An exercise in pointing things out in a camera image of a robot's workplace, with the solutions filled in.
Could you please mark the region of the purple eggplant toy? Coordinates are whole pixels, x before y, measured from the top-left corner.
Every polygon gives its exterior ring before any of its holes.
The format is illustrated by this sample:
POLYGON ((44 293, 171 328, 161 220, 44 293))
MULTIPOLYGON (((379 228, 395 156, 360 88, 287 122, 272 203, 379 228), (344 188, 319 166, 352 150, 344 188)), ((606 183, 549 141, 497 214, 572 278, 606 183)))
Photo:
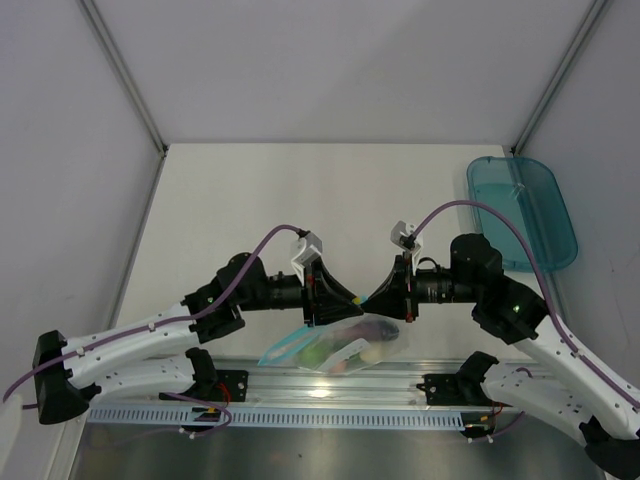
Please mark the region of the purple eggplant toy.
POLYGON ((364 339, 368 342, 391 342, 399 337, 400 331, 393 321, 386 319, 363 320, 344 331, 347 339, 364 339))

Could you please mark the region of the clear zip top bag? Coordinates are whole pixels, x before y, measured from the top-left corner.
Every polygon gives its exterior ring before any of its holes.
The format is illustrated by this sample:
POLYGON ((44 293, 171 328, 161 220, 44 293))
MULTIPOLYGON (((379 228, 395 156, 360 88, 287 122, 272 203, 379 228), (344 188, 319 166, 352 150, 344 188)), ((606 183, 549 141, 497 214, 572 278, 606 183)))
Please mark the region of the clear zip top bag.
POLYGON ((386 349, 386 357, 390 357, 403 352, 409 346, 409 335, 406 333, 406 325, 396 319, 366 313, 359 317, 341 320, 326 326, 302 327, 272 345, 260 358, 260 367, 290 367, 305 370, 312 373, 325 375, 349 375, 356 371, 370 368, 374 365, 363 362, 362 364, 351 364, 349 358, 370 346, 381 346, 386 349), (386 319, 393 321, 399 328, 399 337, 391 342, 368 342, 364 339, 350 340, 344 335, 344 331, 363 320, 386 319), (297 356, 300 350, 314 341, 324 341, 327 346, 328 357, 322 365, 312 370, 302 368, 298 365, 297 356), (347 360, 349 369, 346 374, 331 374, 329 369, 337 363, 347 360))

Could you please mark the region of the green cucumber toy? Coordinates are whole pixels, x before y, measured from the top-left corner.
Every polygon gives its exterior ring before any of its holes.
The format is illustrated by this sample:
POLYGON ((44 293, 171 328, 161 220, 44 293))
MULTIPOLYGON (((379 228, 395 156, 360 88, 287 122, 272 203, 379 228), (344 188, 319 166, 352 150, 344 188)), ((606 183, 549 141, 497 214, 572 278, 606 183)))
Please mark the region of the green cucumber toy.
POLYGON ((302 368, 316 369, 327 359, 327 346, 324 341, 318 340, 309 343, 300 350, 297 356, 298 365, 302 368))

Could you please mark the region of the green bell pepper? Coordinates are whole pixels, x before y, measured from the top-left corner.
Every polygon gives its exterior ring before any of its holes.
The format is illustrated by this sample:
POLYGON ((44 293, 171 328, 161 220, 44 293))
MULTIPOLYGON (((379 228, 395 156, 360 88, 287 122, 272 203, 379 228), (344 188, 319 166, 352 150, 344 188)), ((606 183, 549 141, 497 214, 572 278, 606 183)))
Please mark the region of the green bell pepper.
POLYGON ((359 353, 351 356, 349 358, 349 362, 351 364, 362 364, 364 362, 363 358, 361 357, 361 355, 359 353))

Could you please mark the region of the pink peach toy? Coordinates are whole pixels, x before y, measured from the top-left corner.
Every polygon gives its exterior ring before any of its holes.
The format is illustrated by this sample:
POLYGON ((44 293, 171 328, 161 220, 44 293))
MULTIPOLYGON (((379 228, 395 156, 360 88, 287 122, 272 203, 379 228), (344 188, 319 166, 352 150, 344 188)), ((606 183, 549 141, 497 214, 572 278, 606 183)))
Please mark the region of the pink peach toy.
POLYGON ((332 366, 329 369, 331 374, 346 374, 349 369, 349 362, 347 360, 343 360, 336 365, 332 366))

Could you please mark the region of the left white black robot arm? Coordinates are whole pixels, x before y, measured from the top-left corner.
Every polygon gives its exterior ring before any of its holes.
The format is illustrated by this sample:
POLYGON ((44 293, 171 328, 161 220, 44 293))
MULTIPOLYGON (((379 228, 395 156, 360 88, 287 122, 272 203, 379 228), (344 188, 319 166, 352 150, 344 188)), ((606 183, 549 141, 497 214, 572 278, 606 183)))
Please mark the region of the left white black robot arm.
POLYGON ((217 372, 203 344, 242 329, 244 312, 290 309, 301 311, 307 327, 364 313, 320 258, 300 275, 269 276, 260 258, 240 253, 210 283, 147 320, 79 338, 46 332, 32 363, 38 421, 69 421, 110 393, 205 400, 216 390, 217 372))

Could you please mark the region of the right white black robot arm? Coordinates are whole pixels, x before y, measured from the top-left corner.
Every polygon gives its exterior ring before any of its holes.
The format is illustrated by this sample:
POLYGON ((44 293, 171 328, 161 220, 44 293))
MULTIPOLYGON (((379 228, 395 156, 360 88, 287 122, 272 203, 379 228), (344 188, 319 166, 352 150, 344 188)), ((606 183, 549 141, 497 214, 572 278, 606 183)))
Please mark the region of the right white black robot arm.
POLYGON ((566 325, 543 297, 505 275, 502 256, 481 234, 450 245, 447 268, 413 269, 399 255, 392 272, 363 308, 410 322, 422 304, 469 303, 471 317, 491 336, 542 365, 540 380, 475 352, 456 372, 458 395, 471 405, 506 404, 554 427, 617 479, 639 476, 639 390, 614 373, 566 325))

